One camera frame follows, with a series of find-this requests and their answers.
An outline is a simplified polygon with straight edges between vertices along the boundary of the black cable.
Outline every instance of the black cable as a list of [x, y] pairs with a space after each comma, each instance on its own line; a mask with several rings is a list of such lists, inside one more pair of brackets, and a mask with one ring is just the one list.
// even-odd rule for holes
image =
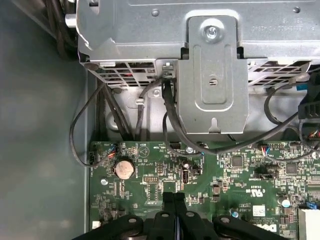
[[114, 117], [114, 121], [116, 125], [118, 126], [119, 132], [123, 138], [124, 141], [133, 141], [134, 137], [131, 133], [130, 126], [126, 120], [126, 117], [124, 113], [122, 112], [118, 102], [116, 101], [110, 87], [105, 85], [103, 88], [103, 93], [105, 96], [105, 99], [111, 109], [112, 115]]
[[234, 138], [234, 136], [232, 136], [231, 134], [227, 134], [228, 138], [231, 140], [231, 141], [234, 141], [236, 142], [237, 140]]
[[164, 83], [163, 99], [164, 99], [166, 111], [167, 111], [168, 117], [170, 119], [171, 125], [172, 125], [174, 131], [176, 132], [176, 134], [178, 135], [178, 137], [181, 139], [181, 141], [196, 151], [199, 151], [199, 152], [202, 152], [205, 154], [210, 154], [210, 155], [218, 155], [218, 154], [233, 152], [233, 151], [245, 148], [245, 147], [252, 145], [254, 143], [257, 143], [259, 141], [266, 140], [266, 139], [274, 136], [275, 134], [277, 134], [278, 132], [280, 132], [284, 128], [286, 128], [298, 116], [298, 113], [295, 113], [294, 115], [289, 117], [287, 120], [285, 120], [283, 123], [279, 124], [275, 128], [273, 128], [263, 134], [260, 134], [256, 137], [253, 137], [249, 140], [239, 142], [237, 144], [233, 144], [233, 145], [229, 145], [229, 146], [218, 147], [218, 148], [214, 148], [214, 149], [207, 149], [207, 148], [198, 146], [197, 144], [192, 142], [187, 137], [187, 135], [184, 133], [184, 131], [182, 130], [182, 128], [179, 124], [180, 120], [179, 120], [177, 112], [176, 112], [175, 104], [173, 101], [172, 90], [171, 90], [171, 84], [169, 81]]
[[[163, 77], [160, 77], [159, 79], [155, 80], [154, 82], [146, 86], [143, 89], [143, 91], [140, 93], [139, 98], [144, 99], [147, 92], [150, 91], [151, 89], [158, 87], [162, 83], [163, 79], [164, 79]], [[141, 140], [141, 128], [144, 120], [144, 109], [145, 109], [144, 105], [138, 105], [138, 117], [137, 117], [136, 126], [135, 126], [135, 133], [134, 133], [134, 138], [136, 141]]]
[[309, 145], [309, 143], [305, 140], [305, 138], [302, 136], [302, 127], [304, 125], [304, 123], [306, 122], [306, 119], [300, 119], [299, 120], [299, 138], [300, 138], [300, 142], [309, 150], [311, 150], [310, 154], [312, 154], [312, 152], [316, 152], [318, 154], [320, 154], [320, 151], [317, 150], [318, 149], [318, 145], [316, 145], [314, 148], [311, 147]]
[[162, 130], [163, 130], [163, 136], [164, 136], [164, 143], [166, 146], [166, 149], [169, 150], [170, 152], [172, 152], [173, 154], [180, 156], [180, 157], [187, 157], [187, 158], [196, 158], [196, 157], [200, 157], [202, 154], [201, 152], [199, 153], [193, 153], [193, 154], [184, 154], [181, 152], [177, 152], [176, 150], [174, 150], [171, 146], [170, 146], [170, 142], [168, 140], [168, 128], [167, 128], [167, 117], [168, 114], [165, 113], [162, 119]]
[[55, 34], [57, 32], [57, 23], [56, 23], [55, 15], [53, 13], [51, 0], [46, 0], [46, 11], [48, 14], [50, 28], [52, 32]]
[[71, 47], [77, 48], [77, 41], [70, 35], [70, 31], [68, 29], [68, 26], [66, 25], [65, 14], [60, 0], [51, 0], [48, 2], [51, 3], [56, 24], [63, 36], [64, 41]]
[[128, 133], [127, 131], [125, 130], [120, 118], [119, 118], [119, 115], [118, 115], [118, 112], [115, 110], [112, 102], [110, 101], [110, 98], [108, 97], [108, 94], [107, 94], [107, 90], [105, 88], [102, 89], [102, 93], [103, 93], [103, 96], [104, 96], [104, 99], [106, 100], [106, 103], [108, 104], [109, 108], [110, 108], [110, 111], [111, 111], [111, 114], [114, 118], [114, 122], [118, 128], [118, 131], [122, 137], [122, 139], [124, 141], [126, 141], [127, 139], [129, 139], [129, 136], [128, 136]]
[[[274, 89], [272, 92], [269, 93], [269, 95], [266, 97], [266, 99], [264, 101], [263, 109], [264, 109], [265, 116], [268, 118], [268, 120], [270, 122], [272, 122], [273, 124], [276, 124], [276, 125], [279, 125], [279, 124], [282, 123], [275, 116], [273, 116], [271, 111], [270, 111], [270, 100], [276, 94], [276, 92], [278, 92], [281, 89], [286, 89], [288, 87], [294, 87], [294, 86], [299, 86], [299, 85], [303, 85], [303, 84], [306, 84], [306, 82], [288, 83], [288, 84], [282, 85], [282, 86]], [[298, 131], [297, 127], [295, 127], [293, 125], [288, 125], [288, 128], [294, 130], [297, 134], [299, 134], [299, 131]]]
[[84, 163], [83, 161], [81, 161], [81, 159], [79, 158], [77, 151], [76, 151], [76, 147], [75, 147], [75, 141], [74, 141], [74, 131], [75, 131], [75, 126], [77, 124], [77, 121], [79, 120], [80, 116], [82, 115], [82, 113], [87, 109], [88, 105], [91, 103], [91, 101], [98, 95], [98, 93], [101, 91], [101, 89], [105, 86], [105, 84], [101, 84], [94, 92], [93, 94], [90, 96], [90, 98], [88, 99], [88, 101], [86, 102], [86, 104], [83, 106], [83, 108], [80, 110], [80, 112], [78, 113], [78, 115], [74, 118], [71, 126], [70, 126], [70, 132], [69, 132], [69, 141], [70, 141], [70, 147], [71, 147], [71, 151], [72, 154], [75, 158], [75, 160], [83, 167], [86, 168], [92, 168], [92, 167], [96, 167], [100, 164], [102, 164], [103, 162], [107, 161], [109, 159], [108, 156], [104, 157], [101, 159], [101, 161], [98, 161], [96, 163], [93, 164], [87, 164]]
[[[273, 124], [276, 124], [276, 125], [279, 125], [279, 124], [282, 124], [281, 121], [279, 121], [275, 116], [272, 115], [271, 111], [270, 111], [270, 100], [271, 98], [276, 94], [277, 91], [281, 90], [281, 89], [285, 89], [285, 88], [288, 88], [288, 87], [294, 87], [294, 86], [299, 86], [299, 85], [304, 85], [306, 84], [306, 82], [294, 82], [294, 83], [288, 83], [288, 84], [285, 84], [285, 85], [282, 85], [276, 89], [274, 89], [268, 96], [267, 98], [265, 99], [264, 101], [264, 106], [263, 106], [263, 109], [264, 109], [264, 113], [266, 115], [266, 117], [268, 118], [268, 120], [270, 122], [272, 122]], [[314, 148], [312, 148], [311, 146], [309, 146], [309, 144], [307, 143], [307, 141], [305, 141], [305, 139], [303, 138], [302, 136], [302, 125], [304, 124], [303, 121], [299, 121], [299, 128], [295, 127], [295, 126], [292, 126], [292, 125], [288, 125], [287, 127], [288, 128], [291, 128], [293, 129], [298, 135], [299, 135], [299, 138], [300, 138], [300, 141], [301, 141], [301, 144], [304, 145], [306, 148], [308, 148], [310, 150], [310, 152], [307, 152], [306, 154], [300, 156], [300, 157], [296, 157], [296, 158], [292, 158], [292, 159], [285, 159], [285, 161], [293, 161], [293, 162], [297, 162], [299, 160], [302, 160], [304, 157], [307, 157], [307, 156], [310, 156], [313, 152], [317, 152], [320, 154], [320, 151], [317, 150], [317, 148], [319, 147], [319, 144], [317, 146], [315, 146]], [[277, 158], [273, 158], [273, 157], [270, 157], [270, 156], [266, 156], [268, 159], [270, 160], [274, 160], [274, 161], [281, 161], [283, 159], [277, 159]]]

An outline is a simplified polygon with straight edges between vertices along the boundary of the blue connector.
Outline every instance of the blue connector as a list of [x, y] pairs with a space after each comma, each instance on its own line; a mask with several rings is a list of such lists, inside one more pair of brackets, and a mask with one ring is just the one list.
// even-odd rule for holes
[[315, 204], [314, 202], [309, 202], [309, 201], [307, 201], [307, 202], [306, 202], [306, 206], [307, 206], [308, 208], [310, 208], [310, 209], [318, 209], [317, 204]]

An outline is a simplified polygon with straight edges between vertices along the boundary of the integrated circuit chip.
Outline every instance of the integrated circuit chip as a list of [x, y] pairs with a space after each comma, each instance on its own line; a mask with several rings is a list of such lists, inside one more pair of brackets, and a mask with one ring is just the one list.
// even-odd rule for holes
[[286, 174], [298, 174], [298, 166], [296, 163], [287, 163], [285, 169]]
[[242, 158], [242, 156], [232, 156], [232, 158], [231, 158], [231, 166], [233, 168], [242, 168], [242, 166], [243, 166], [243, 158]]

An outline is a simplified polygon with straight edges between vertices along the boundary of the mounting hole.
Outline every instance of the mounting hole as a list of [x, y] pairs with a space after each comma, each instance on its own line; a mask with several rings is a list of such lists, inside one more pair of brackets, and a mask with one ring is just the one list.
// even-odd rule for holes
[[211, 78], [209, 81], [210, 86], [217, 86], [218, 85], [218, 80], [215, 78]]
[[294, 11], [296, 14], [298, 14], [298, 13], [300, 13], [301, 9], [300, 9], [300, 7], [298, 7], [298, 6], [295, 6], [295, 7], [293, 8], [293, 11]]

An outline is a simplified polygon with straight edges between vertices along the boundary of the wire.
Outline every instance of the wire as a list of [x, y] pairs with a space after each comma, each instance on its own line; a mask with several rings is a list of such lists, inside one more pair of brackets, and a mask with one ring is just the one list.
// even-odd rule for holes
[[199, 153], [193, 153], [193, 154], [184, 154], [181, 152], [178, 152], [176, 150], [174, 150], [171, 146], [170, 146], [170, 142], [168, 140], [168, 128], [167, 128], [167, 117], [168, 114], [165, 113], [162, 119], [162, 130], [163, 130], [163, 136], [164, 136], [164, 143], [166, 146], [166, 149], [169, 150], [170, 152], [172, 152], [173, 154], [179, 156], [179, 157], [187, 157], [187, 158], [196, 158], [196, 157], [200, 157], [202, 154], [201, 152]]
[[[144, 99], [148, 91], [161, 85], [163, 79], [164, 79], [163, 77], [160, 77], [154, 82], [150, 83], [148, 86], [146, 86], [143, 89], [143, 91], [140, 93], [139, 98]], [[137, 122], [135, 126], [135, 133], [134, 133], [134, 138], [136, 141], [141, 140], [141, 128], [144, 120], [144, 108], [145, 108], [144, 105], [138, 105], [138, 117], [137, 117]]]
[[[319, 148], [320, 146], [320, 142], [314, 147], [315, 149]], [[272, 161], [275, 161], [275, 162], [299, 162], [303, 159], [305, 159], [306, 157], [309, 157], [312, 153], [313, 153], [314, 149], [312, 149], [312, 151], [309, 151], [301, 156], [297, 156], [295, 158], [288, 158], [288, 159], [279, 159], [279, 158], [274, 158], [274, 157], [271, 157], [271, 156], [265, 156], [265, 158], [269, 159], [269, 160], [272, 160]]]
[[320, 154], [320, 151], [318, 150], [318, 145], [316, 145], [314, 148], [311, 147], [309, 145], [309, 143], [305, 140], [305, 138], [302, 136], [302, 127], [304, 125], [304, 123], [306, 122], [306, 119], [300, 119], [299, 120], [299, 138], [300, 138], [300, 142], [309, 150], [311, 150], [310, 154], [312, 154], [312, 152], [316, 152], [318, 154]]
[[[57, 51], [64, 60], [78, 59], [76, 32], [69, 29], [65, 23], [65, 13], [60, 0], [45, 0], [48, 21], [52, 32], [56, 36]], [[64, 5], [66, 13], [74, 12], [75, 5]]]
[[86, 104], [83, 106], [83, 108], [80, 110], [80, 112], [78, 113], [78, 115], [74, 118], [71, 126], [70, 126], [70, 132], [69, 132], [69, 141], [70, 141], [70, 147], [71, 147], [71, 151], [72, 154], [75, 158], [75, 160], [83, 167], [86, 168], [93, 168], [96, 167], [100, 164], [102, 164], [103, 162], [107, 161], [109, 159], [109, 156], [104, 157], [103, 159], [101, 159], [100, 161], [93, 163], [93, 164], [87, 164], [84, 163], [83, 161], [81, 161], [81, 159], [79, 158], [77, 151], [76, 151], [76, 147], [75, 147], [75, 141], [74, 141], [74, 131], [75, 131], [75, 126], [77, 124], [77, 121], [79, 120], [80, 116], [82, 115], [82, 113], [87, 109], [88, 105], [92, 102], [92, 100], [98, 95], [98, 93], [101, 91], [101, 89], [105, 86], [105, 84], [101, 84], [94, 92], [93, 94], [90, 96], [90, 98], [88, 99], [88, 101], [86, 102]]
[[218, 147], [218, 148], [214, 148], [214, 149], [207, 149], [207, 148], [198, 146], [197, 144], [192, 142], [187, 137], [187, 135], [184, 133], [184, 131], [182, 130], [182, 127], [180, 126], [180, 120], [178, 118], [175, 104], [173, 101], [172, 89], [171, 89], [171, 84], [169, 81], [166, 81], [164, 83], [163, 99], [164, 99], [164, 104], [165, 104], [166, 111], [167, 111], [168, 117], [170, 119], [171, 125], [172, 125], [174, 131], [176, 132], [176, 134], [178, 135], [178, 137], [181, 139], [181, 141], [196, 151], [199, 151], [199, 152], [205, 153], [205, 154], [210, 154], [210, 155], [218, 155], [218, 154], [233, 152], [233, 151], [245, 148], [245, 147], [252, 145], [254, 143], [257, 143], [259, 141], [266, 140], [266, 139], [274, 136], [275, 134], [277, 134], [281, 130], [285, 129], [298, 116], [298, 113], [296, 112], [295, 114], [293, 114], [291, 117], [289, 117], [287, 120], [285, 120], [283, 123], [279, 124], [275, 128], [273, 128], [263, 134], [260, 134], [256, 137], [253, 137], [249, 140], [239, 142], [237, 144], [233, 144], [233, 145], [229, 145], [229, 146]]
[[[276, 89], [274, 89], [268, 96], [267, 98], [265, 99], [264, 101], [264, 106], [263, 106], [263, 109], [264, 109], [264, 113], [266, 115], [266, 117], [268, 118], [268, 120], [274, 124], [282, 124], [281, 121], [279, 121], [275, 116], [272, 115], [271, 111], [270, 111], [270, 100], [271, 98], [276, 94], [277, 91], [281, 90], [281, 89], [285, 89], [285, 88], [288, 88], [288, 87], [294, 87], [294, 86], [299, 86], [299, 85], [304, 85], [306, 84], [306, 82], [294, 82], [294, 83], [288, 83], [288, 84], [285, 84], [285, 85], [282, 85]], [[296, 158], [292, 158], [292, 159], [277, 159], [277, 158], [272, 158], [272, 160], [274, 161], [294, 161], [294, 162], [297, 162], [299, 160], [302, 160], [303, 158], [311, 155], [313, 152], [317, 152], [320, 154], [320, 151], [317, 150], [317, 146], [312, 148], [311, 146], [308, 145], [307, 141], [304, 140], [304, 138], [302, 137], [302, 125], [303, 125], [303, 122], [301, 122], [301, 120], [299, 121], [299, 128], [296, 128], [295, 126], [292, 126], [292, 125], [288, 125], [288, 128], [291, 128], [293, 129], [298, 135], [299, 135], [299, 138], [300, 138], [300, 141], [301, 143], [307, 147], [310, 152], [300, 156], [300, 157], [296, 157]]]
[[[282, 123], [275, 116], [273, 116], [270, 111], [270, 100], [276, 94], [276, 92], [278, 92], [281, 89], [286, 89], [288, 87], [294, 87], [294, 86], [299, 86], [299, 85], [303, 85], [303, 84], [306, 84], [306, 82], [304, 81], [304, 82], [288, 83], [288, 84], [282, 85], [282, 86], [274, 89], [272, 92], [270, 92], [270, 94], [266, 97], [266, 99], [264, 101], [264, 105], [263, 105], [265, 116], [268, 118], [268, 120], [270, 122], [272, 122], [273, 124], [276, 124], [276, 125], [279, 125]], [[293, 125], [288, 125], [287, 127], [294, 130], [297, 134], [299, 134], [299, 130], [297, 127], [295, 127]]]
[[56, 24], [62, 33], [64, 41], [70, 46], [76, 48], [77, 42], [75, 38], [73, 39], [73, 37], [70, 36], [68, 26], [66, 25], [65, 14], [61, 6], [60, 0], [51, 0], [48, 2], [51, 3]]
[[117, 103], [115, 96], [113, 95], [110, 87], [105, 85], [105, 87], [102, 89], [102, 92], [112, 112], [114, 121], [118, 127], [118, 130], [122, 136], [122, 139], [124, 141], [133, 141], [134, 137], [131, 133], [130, 126], [119, 104]]
[[231, 140], [236, 142], [237, 140], [234, 138], [234, 136], [232, 136], [231, 134], [227, 134], [227, 137]]

